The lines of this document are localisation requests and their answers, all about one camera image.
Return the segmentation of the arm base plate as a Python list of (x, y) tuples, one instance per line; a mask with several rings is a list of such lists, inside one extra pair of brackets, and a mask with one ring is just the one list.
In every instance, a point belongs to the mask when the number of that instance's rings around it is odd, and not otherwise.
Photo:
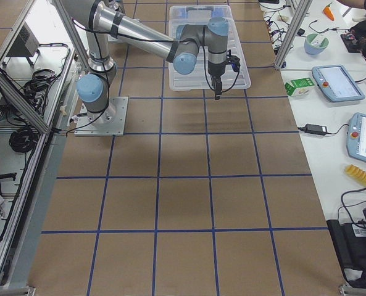
[(79, 117), (75, 136), (123, 136), (125, 130), (125, 122), (128, 108), (128, 97), (111, 97), (109, 106), (102, 116), (94, 123), (95, 114), (87, 114), (87, 109), (84, 103), (81, 104), (81, 113), (86, 115)]

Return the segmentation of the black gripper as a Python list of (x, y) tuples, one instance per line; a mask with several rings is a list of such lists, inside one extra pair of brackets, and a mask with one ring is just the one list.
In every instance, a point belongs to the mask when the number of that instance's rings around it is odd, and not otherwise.
[(219, 100), (222, 95), (221, 77), (225, 73), (225, 61), (216, 64), (211, 61), (207, 62), (208, 73), (211, 77), (212, 88), (214, 90), (214, 99)]

